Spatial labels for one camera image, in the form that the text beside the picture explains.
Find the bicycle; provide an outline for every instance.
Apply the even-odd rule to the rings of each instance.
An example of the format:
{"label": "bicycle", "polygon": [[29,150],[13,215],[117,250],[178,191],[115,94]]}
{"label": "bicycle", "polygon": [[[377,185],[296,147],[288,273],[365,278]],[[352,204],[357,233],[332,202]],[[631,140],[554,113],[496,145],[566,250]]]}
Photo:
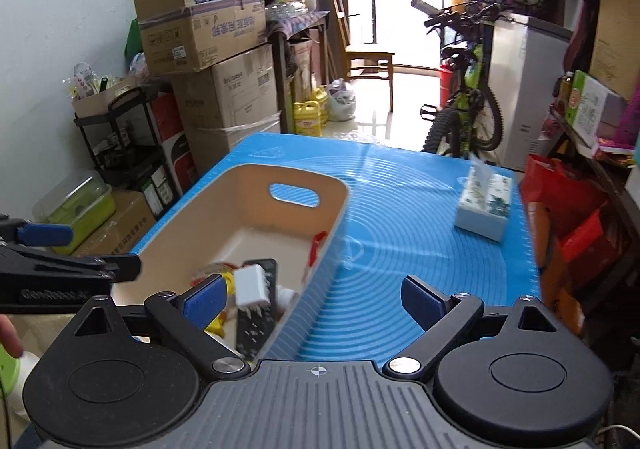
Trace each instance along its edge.
{"label": "bicycle", "polygon": [[495,150],[502,142],[502,112],[488,83],[491,46],[485,41],[486,26],[500,17],[500,7],[485,7],[478,14],[465,16],[455,7],[439,10],[420,0],[412,6],[431,16],[424,22],[429,32],[452,28],[468,46],[450,45],[441,56],[452,67],[450,97],[442,109],[425,104],[420,116],[431,121],[431,129],[422,148],[437,155],[468,157],[469,152]]}

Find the blue silicone mat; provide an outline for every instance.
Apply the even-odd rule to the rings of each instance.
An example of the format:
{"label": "blue silicone mat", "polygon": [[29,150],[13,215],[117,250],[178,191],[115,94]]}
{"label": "blue silicone mat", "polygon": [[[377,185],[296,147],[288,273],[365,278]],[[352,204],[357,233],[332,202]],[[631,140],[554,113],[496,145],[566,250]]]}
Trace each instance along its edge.
{"label": "blue silicone mat", "polygon": [[[477,295],[510,305],[539,295],[526,216],[517,190],[502,243],[453,226],[470,163],[346,140],[255,134],[212,168],[147,233],[164,223],[214,178],[238,164],[272,164],[340,178],[351,188],[342,264],[299,360],[364,360],[383,365],[422,334],[404,311],[400,285],[415,274],[446,294]],[[511,176],[506,169],[498,170]],[[302,201],[306,192],[282,189]]]}

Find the red bag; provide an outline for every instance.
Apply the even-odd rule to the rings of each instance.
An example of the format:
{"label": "red bag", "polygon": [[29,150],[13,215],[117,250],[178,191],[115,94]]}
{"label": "red bag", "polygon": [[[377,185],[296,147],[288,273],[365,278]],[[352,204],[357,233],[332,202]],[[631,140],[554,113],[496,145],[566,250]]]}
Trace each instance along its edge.
{"label": "red bag", "polygon": [[591,180],[577,180],[557,158],[529,155],[520,194],[525,206],[542,202],[550,211],[554,232],[564,239],[607,201]]}
{"label": "red bag", "polygon": [[569,266],[574,289],[591,281],[622,255],[619,232],[605,232],[610,221],[616,220],[608,218],[603,209],[596,209],[562,243],[562,257]]}

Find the wooden table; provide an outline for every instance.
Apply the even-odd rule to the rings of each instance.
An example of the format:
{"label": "wooden table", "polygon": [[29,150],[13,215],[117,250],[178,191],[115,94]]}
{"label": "wooden table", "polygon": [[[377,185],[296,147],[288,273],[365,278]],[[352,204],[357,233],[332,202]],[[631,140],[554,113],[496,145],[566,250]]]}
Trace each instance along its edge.
{"label": "wooden table", "polygon": [[306,30],[316,28],[319,31],[320,41],[320,83],[329,84],[329,53],[327,42],[327,26],[329,23],[329,12],[321,10],[289,18],[288,20],[278,20],[268,23],[269,42],[273,51],[273,70],[276,79],[276,91],[278,93],[278,109],[280,111],[280,130],[283,134],[295,133],[293,123],[293,108],[287,103],[287,62],[285,60],[285,47],[287,41],[300,35]]}

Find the human hand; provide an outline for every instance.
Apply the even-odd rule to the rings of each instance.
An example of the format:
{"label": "human hand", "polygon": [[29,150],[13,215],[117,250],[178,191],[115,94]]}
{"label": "human hand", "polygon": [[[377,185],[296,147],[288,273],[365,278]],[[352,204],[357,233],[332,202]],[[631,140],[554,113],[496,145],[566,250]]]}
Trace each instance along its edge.
{"label": "human hand", "polygon": [[18,358],[24,351],[15,326],[6,315],[0,315],[0,343],[4,350],[14,358]]}

